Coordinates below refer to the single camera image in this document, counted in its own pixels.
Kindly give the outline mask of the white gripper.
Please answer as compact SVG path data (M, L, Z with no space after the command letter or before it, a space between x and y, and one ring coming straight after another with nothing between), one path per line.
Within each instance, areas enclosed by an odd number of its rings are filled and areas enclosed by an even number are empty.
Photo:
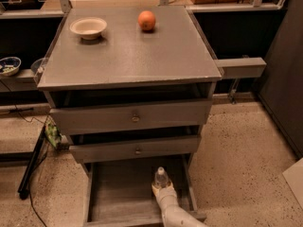
M160 207L178 206L177 194L173 187L172 181L169 181L169 186L158 189L153 183L151 184L153 195Z

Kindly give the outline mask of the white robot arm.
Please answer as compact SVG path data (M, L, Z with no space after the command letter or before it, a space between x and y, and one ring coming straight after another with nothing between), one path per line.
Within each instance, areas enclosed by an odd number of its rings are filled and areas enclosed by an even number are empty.
M161 210L164 227L208 227L180 207L172 184L159 187L152 183L151 189Z

